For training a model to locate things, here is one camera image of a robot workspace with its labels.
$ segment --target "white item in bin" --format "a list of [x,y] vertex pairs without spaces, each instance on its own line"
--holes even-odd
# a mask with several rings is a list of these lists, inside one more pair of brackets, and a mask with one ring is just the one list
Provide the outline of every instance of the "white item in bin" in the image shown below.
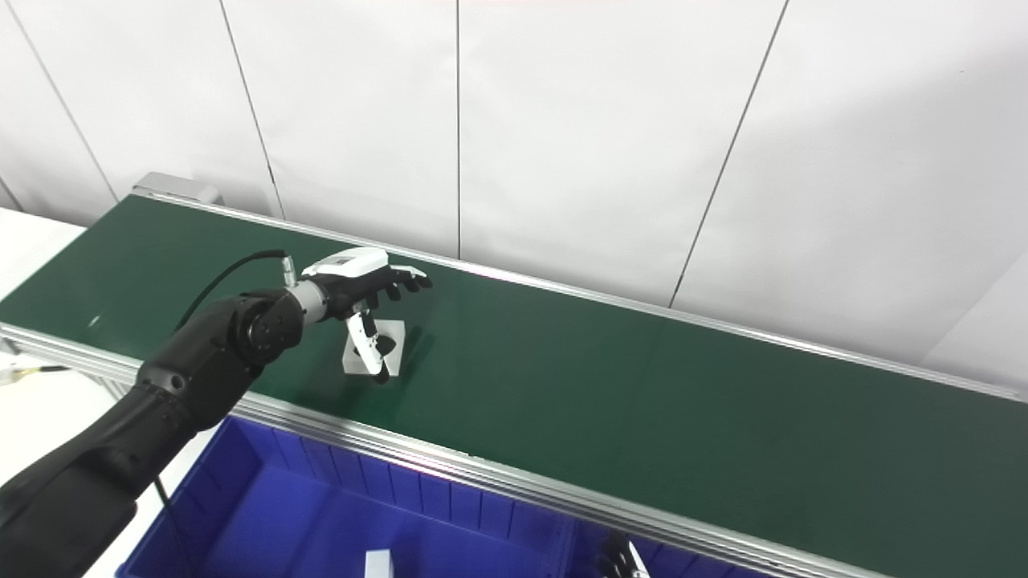
[[364,554],[364,578],[393,578],[393,556],[389,550],[368,550]]

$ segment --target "white wall panel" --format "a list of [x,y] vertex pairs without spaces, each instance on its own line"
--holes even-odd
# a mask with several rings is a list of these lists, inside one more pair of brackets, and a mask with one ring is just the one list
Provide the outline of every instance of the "white wall panel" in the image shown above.
[[11,4],[119,197],[157,171],[279,214],[218,2]]
[[[89,224],[114,197],[42,67],[0,3],[0,179],[37,215]],[[13,209],[0,184],[0,207]]]
[[225,7],[287,217],[455,254],[454,2]]
[[1028,399],[1028,251],[925,357],[925,367],[1014,386]]
[[462,256],[666,305],[780,10],[463,2]]
[[793,0],[674,302],[919,362],[1028,247],[1028,3]]

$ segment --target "white object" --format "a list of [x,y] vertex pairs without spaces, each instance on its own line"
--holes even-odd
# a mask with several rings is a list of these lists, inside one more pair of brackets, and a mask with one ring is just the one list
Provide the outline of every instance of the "white object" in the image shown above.
[[636,568],[632,571],[632,578],[650,578],[650,572],[642,564],[642,556],[639,555],[639,551],[635,549],[635,544],[632,544],[631,540],[628,541],[628,551],[632,554],[632,562],[635,563]]
[[333,253],[307,266],[303,275],[337,275],[351,279],[367,275],[389,264],[389,254],[374,247],[355,247]]
[[[347,320],[346,326],[350,327],[350,323],[356,318],[356,315],[351,317],[350,320]],[[389,355],[382,356],[381,361],[381,363],[386,364],[386,368],[389,369],[390,376],[396,377],[400,374],[400,364],[403,360],[403,341],[406,335],[406,325],[403,321],[376,319],[375,327],[378,328],[379,338],[384,335],[396,341],[396,347],[393,348],[393,351],[389,352]],[[356,348],[357,346],[354,340],[354,332],[351,331],[350,335],[346,337],[346,346],[342,351],[343,372],[350,375],[377,375],[378,372],[381,371],[381,364],[378,364],[377,368],[373,366],[368,367],[368,364],[362,359],[362,356],[358,355],[355,351]]]
[[13,384],[17,381],[14,374],[14,365],[11,364],[9,367],[0,368],[0,388]]
[[218,192],[218,189],[214,185],[193,179],[183,179],[174,175],[166,175],[163,173],[147,173],[132,189],[134,192],[174,194],[175,196],[192,198],[210,205],[225,204],[225,201],[221,197],[221,193]]
[[393,578],[393,556],[389,550],[368,550],[364,554],[364,578]]

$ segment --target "robotic hand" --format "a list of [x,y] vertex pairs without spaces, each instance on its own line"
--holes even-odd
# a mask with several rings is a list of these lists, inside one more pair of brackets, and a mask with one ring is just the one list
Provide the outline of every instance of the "robotic hand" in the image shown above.
[[66,578],[85,573],[136,514],[136,499],[197,432],[228,414],[303,326],[345,320],[379,380],[382,358],[369,310],[432,286],[381,249],[342,251],[287,286],[212,303],[149,359],[136,385],[85,431],[0,487],[0,573]]
[[596,561],[596,570],[603,578],[650,578],[642,557],[625,533],[611,531],[600,551],[603,555]]
[[303,269],[302,279],[323,287],[330,294],[351,297],[353,303],[338,299],[326,315],[346,320],[346,328],[368,372],[379,384],[389,380],[382,356],[396,344],[388,338],[379,339],[370,310],[378,309],[380,289],[384,288],[390,299],[396,301],[400,299],[401,284],[411,293],[418,292],[421,287],[432,287],[428,276],[411,266],[389,266],[389,256],[381,249],[357,247],[329,255],[308,266]]

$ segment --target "blue bin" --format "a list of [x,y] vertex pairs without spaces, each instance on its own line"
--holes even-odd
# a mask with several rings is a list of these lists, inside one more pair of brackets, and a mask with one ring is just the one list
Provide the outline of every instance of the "blue bin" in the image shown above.
[[[172,513],[154,520],[119,578],[361,578],[376,549],[391,550],[397,578],[596,578],[605,532],[235,418],[179,485]],[[759,576],[633,542],[654,578]]]

